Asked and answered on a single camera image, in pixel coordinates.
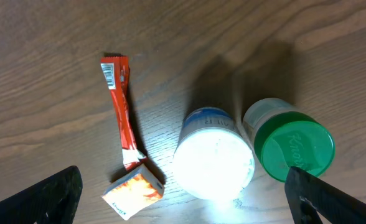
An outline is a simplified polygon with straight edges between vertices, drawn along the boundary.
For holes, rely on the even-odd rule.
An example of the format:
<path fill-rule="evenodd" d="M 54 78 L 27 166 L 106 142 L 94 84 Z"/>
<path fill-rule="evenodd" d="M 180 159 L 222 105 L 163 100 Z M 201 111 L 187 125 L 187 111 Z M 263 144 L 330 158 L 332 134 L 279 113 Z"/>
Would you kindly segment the red snack sachet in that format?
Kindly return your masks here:
<path fill-rule="evenodd" d="M 123 165 L 126 170 L 132 170 L 141 165 L 146 156 L 138 150 L 136 138 L 129 121 L 129 104 L 127 100 L 130 75 L 129 59 L 125 55 L 103 57 L 100 60 L 100 65 L 115 108 L 121 139 Z"/>

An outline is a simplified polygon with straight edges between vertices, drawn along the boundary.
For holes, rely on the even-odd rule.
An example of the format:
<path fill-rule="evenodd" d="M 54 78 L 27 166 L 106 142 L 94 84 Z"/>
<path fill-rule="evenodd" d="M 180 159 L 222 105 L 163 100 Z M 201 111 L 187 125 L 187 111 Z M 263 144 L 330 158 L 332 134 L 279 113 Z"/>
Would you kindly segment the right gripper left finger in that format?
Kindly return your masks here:
<path fill-rule="evenodd" d="M 0 223 L 73 223 L 82 190 L 81 173 L 70 166 L 0 201 Z"/>

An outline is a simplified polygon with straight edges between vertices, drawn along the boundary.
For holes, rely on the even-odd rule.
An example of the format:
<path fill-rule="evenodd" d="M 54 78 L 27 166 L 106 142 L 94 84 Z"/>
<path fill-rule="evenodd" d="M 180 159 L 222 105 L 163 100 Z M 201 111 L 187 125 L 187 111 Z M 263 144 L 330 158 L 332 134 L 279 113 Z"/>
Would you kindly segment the orange Kleenex tissue pack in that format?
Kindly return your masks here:
<path fill-rule="evenodd" d="M 124 220 L 162 199 L 164 186 L 141 164 L 112 183 L 101 196 Z"/>

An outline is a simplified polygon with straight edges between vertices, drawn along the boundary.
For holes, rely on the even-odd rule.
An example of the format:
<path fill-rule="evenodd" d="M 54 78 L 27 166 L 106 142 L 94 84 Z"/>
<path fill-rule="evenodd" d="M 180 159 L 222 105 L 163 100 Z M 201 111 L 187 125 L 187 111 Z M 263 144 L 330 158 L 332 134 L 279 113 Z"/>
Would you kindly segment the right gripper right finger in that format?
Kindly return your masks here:
<path fill-rule="evenodd" d="M 366 204 L 327 184 L 305 170 L 292 166 L 284 190 L 295 224 L 366 223 Z"/>

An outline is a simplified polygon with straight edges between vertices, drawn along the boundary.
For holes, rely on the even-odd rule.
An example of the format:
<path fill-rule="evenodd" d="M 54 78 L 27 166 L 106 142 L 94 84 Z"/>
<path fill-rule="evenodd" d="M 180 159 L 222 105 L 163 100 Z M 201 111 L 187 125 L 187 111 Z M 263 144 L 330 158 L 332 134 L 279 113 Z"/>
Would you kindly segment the green-lid seasoning jar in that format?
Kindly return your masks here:
<path fill-rule="evenodd" d="M 264 170 L 285 182 L 289 169 L 298 167 L 318 177 L 334 160 L 332 134 L 315 119 L 279 98 L 251 105 L 242 125 Z"/>

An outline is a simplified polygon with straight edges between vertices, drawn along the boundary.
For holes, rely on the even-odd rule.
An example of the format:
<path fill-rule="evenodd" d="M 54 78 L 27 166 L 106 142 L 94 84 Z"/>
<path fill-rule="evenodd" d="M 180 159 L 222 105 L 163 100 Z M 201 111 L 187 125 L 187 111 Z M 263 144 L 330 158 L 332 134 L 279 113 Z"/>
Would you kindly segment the white cylindrical container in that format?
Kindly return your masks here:
<path fill-rule="evenodd" d="M 199 108 L 182 123 L 172 162 L 176 182 L 203 200 L 233 200 L 255 172 L 252 148 L 233 118 L 215 107 Z"/>

